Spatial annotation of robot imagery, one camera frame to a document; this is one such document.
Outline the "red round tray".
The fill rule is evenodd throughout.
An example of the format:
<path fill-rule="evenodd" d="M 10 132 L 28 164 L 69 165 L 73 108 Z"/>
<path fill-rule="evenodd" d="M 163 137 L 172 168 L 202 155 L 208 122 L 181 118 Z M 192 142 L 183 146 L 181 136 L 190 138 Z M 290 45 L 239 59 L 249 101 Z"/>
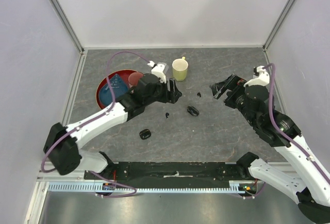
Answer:
<path fill-rule="evenodd" d="M 114 91 L 115 98 L 125 94 L 129 88 L 137 84 L 142 76 L 143 74 L 141 72 L 134 70 L 119 70 L 111 73 L 108 78 Z M 101 81 L 97 88 L 96 102 L 101 109 L 104 109 L 112 103 L 112 95 L 106 78 Z"/>

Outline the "right aluminium frame post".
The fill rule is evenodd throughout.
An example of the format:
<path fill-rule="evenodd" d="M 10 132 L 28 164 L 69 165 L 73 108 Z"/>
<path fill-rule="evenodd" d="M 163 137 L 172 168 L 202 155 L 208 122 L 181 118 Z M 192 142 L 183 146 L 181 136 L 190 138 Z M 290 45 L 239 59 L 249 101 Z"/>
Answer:
<path fill-rule="evenodd" d="M 281 29 L 281 26 L 283 25 L 286 17 L 288 16 L 288 14 L 290 13 L 291 9 L 293 8 L 295 2 L 297 0 L 287 0 L 282 11 L 280 12 L 274 26 L 272 27 L 269 35 L 267 36 L 262 49 L 264 52 L 266 52 L 268 50 L 268 48 L 270 47 L 271 43 L 273 42 L 275 36 L 277 35 L 277 33 L 279 32 L 279 30 Z"/>

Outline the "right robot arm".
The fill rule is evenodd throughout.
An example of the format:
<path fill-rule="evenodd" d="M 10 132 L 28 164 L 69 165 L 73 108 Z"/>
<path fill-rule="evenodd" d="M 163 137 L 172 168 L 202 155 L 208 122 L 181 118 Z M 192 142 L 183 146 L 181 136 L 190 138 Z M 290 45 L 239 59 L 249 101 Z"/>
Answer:
<path fill-rule="evenodd" d="M 312 152 L 295 122 L 275 109 L 273 81 L 269 74 L 249 81 L 232 74 L 210 85 L 213 97 L 219 99 L 226 94 L 224 104 L 237 109 L 255 133 L 280 153 L 298 175 L 291 177 L 248 152 L 237 162 L 237 176 L 264 181 L 291 198 L 312 222 L 329 223 L 329 171 Z"/>

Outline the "black charging case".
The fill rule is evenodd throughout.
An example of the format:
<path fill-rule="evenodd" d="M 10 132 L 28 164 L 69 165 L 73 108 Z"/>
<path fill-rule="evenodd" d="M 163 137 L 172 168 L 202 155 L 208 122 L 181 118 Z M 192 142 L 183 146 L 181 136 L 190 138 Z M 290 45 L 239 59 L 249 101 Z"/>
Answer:
<path fill-rule="evenodd" d="M 151 136 L 151 131 L 149 129 L 143 129 L 142 131 L 139 132 L 139 137 L 142 140 L 146 140 Z"/>
<path fill-rule="evenodd" d="M 199 110 L 194 106 L 188 106 L 187 112 L 192 116 L 198 116 L 200 114 Z"/>

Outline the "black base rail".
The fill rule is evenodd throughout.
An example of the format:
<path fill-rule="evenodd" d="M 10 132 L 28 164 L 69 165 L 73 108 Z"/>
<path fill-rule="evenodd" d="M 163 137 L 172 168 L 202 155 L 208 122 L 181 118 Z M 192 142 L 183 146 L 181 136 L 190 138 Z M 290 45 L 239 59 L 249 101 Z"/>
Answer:
<path fill-rule="evenodd" d="M 242 167 L 225 162 L 119 162 L 101 176 L 135 188 L 220 188 L 253 180 Z"/>

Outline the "blue teardrop plate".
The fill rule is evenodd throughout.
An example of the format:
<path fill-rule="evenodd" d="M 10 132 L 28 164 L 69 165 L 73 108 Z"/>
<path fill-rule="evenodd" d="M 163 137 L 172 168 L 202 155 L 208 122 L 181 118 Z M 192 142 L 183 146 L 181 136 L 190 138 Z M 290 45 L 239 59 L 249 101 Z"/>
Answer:
<path fill-rule="evenodd" d="M 115 98 L 120 97 L 128 91 L 127 84 L 119 74 L 114 74 L 111 78 L 109 78 L 109 81 L 111 83 Z M 105 82 L 105 84 L 100 88 L 97 96 L 103 106 L 108 106 L 112 103 L 112 94 L 107 82 Z"/>

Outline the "left aluminium frame post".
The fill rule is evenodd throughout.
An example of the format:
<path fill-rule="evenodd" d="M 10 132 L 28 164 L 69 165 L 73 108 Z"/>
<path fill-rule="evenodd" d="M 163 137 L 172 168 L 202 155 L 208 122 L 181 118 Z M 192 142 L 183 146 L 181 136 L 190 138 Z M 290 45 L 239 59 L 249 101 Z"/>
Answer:
<path fill-rule="evenodd" d="M 75 33 L 68 17 L 66 16 L 59 0 L 49 0 L 52 7 L 54 8 L 57 16 L 59 17 L 62 25 L 64 26 L 66 32 L 68 33 L 70 39 L 72 40 L 73 44 L 75 45 L 76 49 L 79 51 L 80 54 L 83 54 L 85 49 L 82 46 L 77 34 Z"/>

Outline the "pink glass mug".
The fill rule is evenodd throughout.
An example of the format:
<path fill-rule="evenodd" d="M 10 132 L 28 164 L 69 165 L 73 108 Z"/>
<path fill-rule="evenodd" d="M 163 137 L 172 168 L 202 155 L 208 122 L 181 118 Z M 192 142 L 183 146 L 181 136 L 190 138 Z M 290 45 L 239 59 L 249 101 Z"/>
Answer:
<path fill-rule="evenodd" d="M 129 75 L 128 77 L 128 84 L 129 84 L 129 87 L 135 87 L 137 86 L 139 80 L 144 76 L 143 73 L 141 72 L 134 72 L 132 74 Z"/>

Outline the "yellow ceramic mug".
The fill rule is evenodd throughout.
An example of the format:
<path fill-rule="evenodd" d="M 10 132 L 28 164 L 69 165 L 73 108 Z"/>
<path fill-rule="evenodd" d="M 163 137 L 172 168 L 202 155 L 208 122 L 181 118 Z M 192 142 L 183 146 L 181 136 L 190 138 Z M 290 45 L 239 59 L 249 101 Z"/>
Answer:
<path fill-rule="evenodd" d="M 185 57 L 175 59 L 172 62 L 173 78 L 176 81 L 184 81 L 187 77 L 188 62 Z"/>

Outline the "aluminium frame post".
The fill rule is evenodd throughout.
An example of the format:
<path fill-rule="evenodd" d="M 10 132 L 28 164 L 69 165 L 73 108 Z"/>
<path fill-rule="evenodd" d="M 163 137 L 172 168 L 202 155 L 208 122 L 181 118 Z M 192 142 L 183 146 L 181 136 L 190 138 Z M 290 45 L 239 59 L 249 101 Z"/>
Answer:
<path fill-rule="evenodd" d="M 282 11 L 280 12 L 274 26 L 272 27 L 269 35 L 267 36 L 262 49 L 264 52 L 266 52 L 268 50 L 268 48 L 270 47 L 271 43 L 273 42 L 275 36 L 277 35 L 277 33 L 279 32 L 279 30 L 281 29 L 281 26 L 283 25 L 286 17 L 288 16 L 288 14 L 290 13 L 291 9 L 293 8 L 295 2 L 297 0 L 287 0 Z"/>
<path fill-rule="evenodd" d="M 83 54 L 85 49 L 82 46 L 77 34 L 75 33 L 68 17 L 66 16 L 59 0 L 49 0 L 52 7 L 54 8 L 57 16 L 59 17 L 62 25 L 64 26 L 66 32 L 68 33 L 70 39 L 72 40 L 73 44 L 75 45 L 76 49 L 79 51 L 80 54 Z"/>

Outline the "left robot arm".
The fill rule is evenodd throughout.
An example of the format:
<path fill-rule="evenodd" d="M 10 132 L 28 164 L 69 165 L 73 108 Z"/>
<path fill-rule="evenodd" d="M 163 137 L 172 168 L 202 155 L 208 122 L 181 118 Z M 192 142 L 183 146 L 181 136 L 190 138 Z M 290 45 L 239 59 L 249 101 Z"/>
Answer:
<path fill-rule="evenodd" d="M 154 102 L 174 104 L 182 96 L 175 79 L 161 82 L 154 74 L 144 74 L 136 86 L 115 99 L 109 106 L 76 123 L 52 125 L 44 145 L 45 159 L 54 171 L 68 175 L 75 170 L 93 171 L 101 179 L 113 174 L 112 161 L 103 152 L 88 152 L 82 148 L 106 130 L 142 114 Z"/>

